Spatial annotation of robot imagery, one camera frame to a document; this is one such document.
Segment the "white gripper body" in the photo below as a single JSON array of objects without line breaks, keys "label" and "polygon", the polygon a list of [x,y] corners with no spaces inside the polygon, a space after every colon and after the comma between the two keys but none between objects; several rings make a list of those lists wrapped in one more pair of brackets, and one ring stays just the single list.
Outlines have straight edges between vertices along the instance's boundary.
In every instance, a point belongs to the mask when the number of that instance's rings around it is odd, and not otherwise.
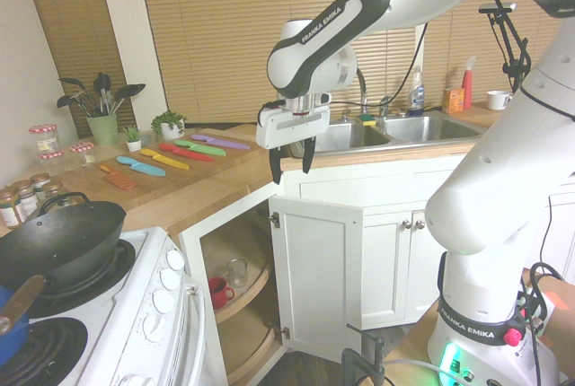
[{"label": "white gripper body", "polygon": [[264,109],[257,125],[256,143],[265,149],[293,144],[324,133],[330,123],[330,108],[322,106],[305,116],[282,108]]}]

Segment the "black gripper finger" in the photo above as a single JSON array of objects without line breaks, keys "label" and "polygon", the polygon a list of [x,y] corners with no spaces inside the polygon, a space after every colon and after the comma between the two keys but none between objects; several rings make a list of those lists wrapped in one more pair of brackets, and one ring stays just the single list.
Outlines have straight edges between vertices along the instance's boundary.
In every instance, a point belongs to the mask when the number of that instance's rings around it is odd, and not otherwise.
[{"label": "black gripper finger", "polygon": [[282,177],[282,169],[281,169],[282,157],[283,153],[281,146],[269,149],[270,171],[272,174],[273,182],[277,185],[281,182]]},{"label": "black gripper finger", "polygon": [[307,174],[312,166],[313,159],[314,159],[314,152],[315,152],[315,145],[316,145],[316,137],[309,137],[304,140],[304,154],[302,158],[302,171],[303,173]]}]

